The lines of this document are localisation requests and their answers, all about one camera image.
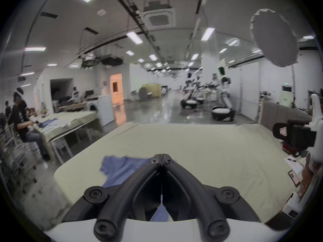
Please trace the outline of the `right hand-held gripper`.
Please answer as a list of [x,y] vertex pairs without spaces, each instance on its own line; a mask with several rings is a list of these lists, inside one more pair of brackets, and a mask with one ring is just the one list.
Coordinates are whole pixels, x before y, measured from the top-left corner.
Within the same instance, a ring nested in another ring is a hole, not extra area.
[[[312,121],[304,126],[294,125],[291,134],[291,144],[297,149],[309,151],[309,169],[318,172],[323,163],[323,117],[320,99],[317,94],[310,97],[312,106]],[[275,123],[272,134],[277,139],[288,139],[288,123]]]

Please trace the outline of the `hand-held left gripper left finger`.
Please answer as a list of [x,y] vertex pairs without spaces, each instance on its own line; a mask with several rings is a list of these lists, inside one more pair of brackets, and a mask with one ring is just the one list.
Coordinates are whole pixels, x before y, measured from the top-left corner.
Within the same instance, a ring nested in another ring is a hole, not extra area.
[[94,236],[100,241],[117,241],[127,218],[161,221],[161,168],[162,154],[157,154],[119,185],[86,189],[62,222],[96,219]]

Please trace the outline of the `person's right hand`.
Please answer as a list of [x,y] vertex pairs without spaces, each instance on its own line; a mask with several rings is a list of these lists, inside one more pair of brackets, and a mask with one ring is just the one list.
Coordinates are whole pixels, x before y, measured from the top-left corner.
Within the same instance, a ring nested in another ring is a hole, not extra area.
[[322,164],[311,160],[311,156],[307,155],[305,165],[302,171],[302,181],[300,183],[300,195],[303,196],[309,187],[313,176],[316,176]]

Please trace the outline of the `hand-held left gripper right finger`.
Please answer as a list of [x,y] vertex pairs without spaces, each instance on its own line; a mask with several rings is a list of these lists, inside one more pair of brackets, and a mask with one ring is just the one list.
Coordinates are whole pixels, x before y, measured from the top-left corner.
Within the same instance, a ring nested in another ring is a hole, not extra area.
[[168,154],[162,154],[163,206],[174,221],[197,219],[205,241],[225,241],[227,218],[260,223],[252,207],[233,187],[203,185]]

